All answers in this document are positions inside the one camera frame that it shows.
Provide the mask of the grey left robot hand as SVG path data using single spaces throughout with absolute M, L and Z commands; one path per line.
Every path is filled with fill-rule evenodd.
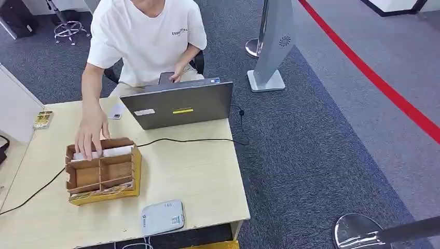
M 6 150 L 9 148 L 10 140 L 2 135 L 0 135 L 0 137 L 6 141 L 5 144 L 1 146 L 0 164 L 2 164 L 7 158 Z

